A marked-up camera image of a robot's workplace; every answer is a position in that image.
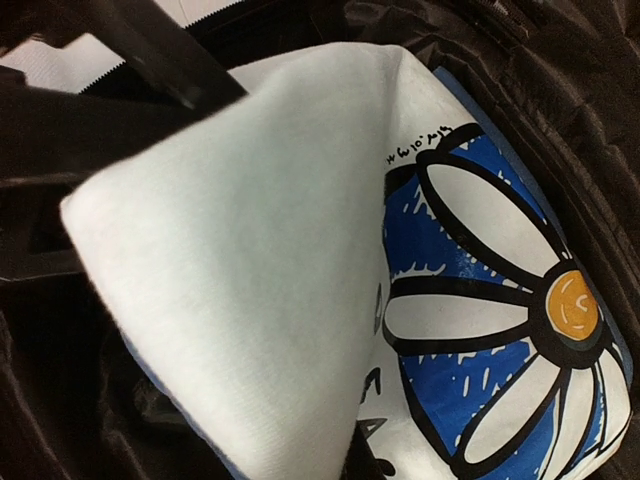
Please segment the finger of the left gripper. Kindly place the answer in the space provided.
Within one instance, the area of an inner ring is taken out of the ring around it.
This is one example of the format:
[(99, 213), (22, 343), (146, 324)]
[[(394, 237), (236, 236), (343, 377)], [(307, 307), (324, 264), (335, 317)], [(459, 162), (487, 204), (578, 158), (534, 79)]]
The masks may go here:
[(28, 39), (61, 48), (91, 34), (147, 83), (191, 110), (220, 110), (246, 90), (154, 1), (3, 1), (1, 53)]

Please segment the white garment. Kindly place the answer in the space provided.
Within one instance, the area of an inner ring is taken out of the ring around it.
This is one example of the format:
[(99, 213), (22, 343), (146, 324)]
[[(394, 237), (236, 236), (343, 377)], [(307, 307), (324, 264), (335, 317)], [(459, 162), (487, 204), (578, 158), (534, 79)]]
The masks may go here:
[(336, 479), (374, 360), (389, 158), (462, 108), (398, 46), (236, 68), (247, 96), (61, 204), (131, 353), (241, 479)]

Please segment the black ribbed hard-shell suitcase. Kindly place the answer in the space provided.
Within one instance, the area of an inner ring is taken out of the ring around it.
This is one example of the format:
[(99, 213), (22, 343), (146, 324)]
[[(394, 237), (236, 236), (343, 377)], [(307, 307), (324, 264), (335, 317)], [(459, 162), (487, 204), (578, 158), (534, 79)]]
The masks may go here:
[[(166, 1), (226, 66), (333, 40), (451, 72), (514, 146), (639, 349), (635, 1)], [(5, 479), (225, 479), (81, 274), (1, 287)]]

